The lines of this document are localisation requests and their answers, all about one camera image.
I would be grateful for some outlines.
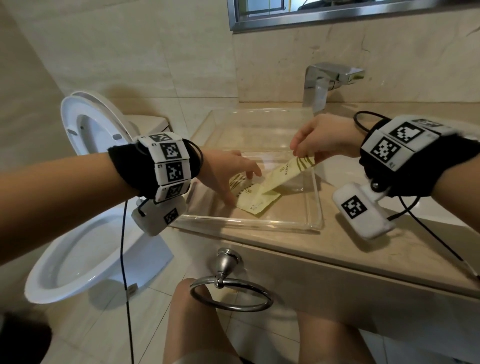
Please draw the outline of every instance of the white toilet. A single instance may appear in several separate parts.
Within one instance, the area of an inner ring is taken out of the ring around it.
[[[77,91],[61,104],[61,118],[78,155],[106,152],[131,143],[140,134],[168,129],[164,118],[123,115],[95,92]],[[149,237],[130,217],[136,198],[129,201],[125,222],[123,262],[127,285],[145,285],[172,259],[160,236]],[[33,303],[51,303],[83,292],[104,279],[123,284],[120,236],[123,204],[55,239],[37,261],[25,285]]]

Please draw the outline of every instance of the mirror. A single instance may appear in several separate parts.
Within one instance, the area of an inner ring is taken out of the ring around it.
[[[317,24],[380,14],[448,10],[479,0],[227,0],[234,33],[294,24]]]

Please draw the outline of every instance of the chrome faucet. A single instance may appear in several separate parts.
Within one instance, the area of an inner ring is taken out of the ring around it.
[[[365,71],[361,68],[327,62],[312,64],[305,70],[302,105],[311,106],[316,115],[325,108],[328,91],[354,84],[364,77]]]

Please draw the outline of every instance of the yellow paper wrapper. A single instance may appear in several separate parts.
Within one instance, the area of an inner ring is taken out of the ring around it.
[[[314,165],[314,157],[292,158],[287,163],[275,168],[265,177],[265,180],[260,184],[260,193],[265,194],[274,188],[277,188]]]
[[[229,184],[230,190],[238,198],[237,207],[254,215],[262,212],[280,197],[280,194],[274,191],[261,193],[260,185],[252,183],[243,174],[237,174],[231,178]]]

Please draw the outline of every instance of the countertop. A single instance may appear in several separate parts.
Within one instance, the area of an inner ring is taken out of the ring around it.
[[[246,103],[242,107],[292,107],[291,103]],[[327,112],[352,116],[366,109],[394,117],[433,115],[480,125],[480,104],[450,103],[330,103]],[[349,267],[382,276],[480,298],[480,282],[410,217],[396,220],[397,228],[374,241],[360,239],[340,217],[331,196],[336,188],[321,182],[319,197],[324,228],[319,234],[262,231],[191,225],[190,231],[278,252]],[[472,230],[425,221],[462,257],[480,270],[480,235]]]

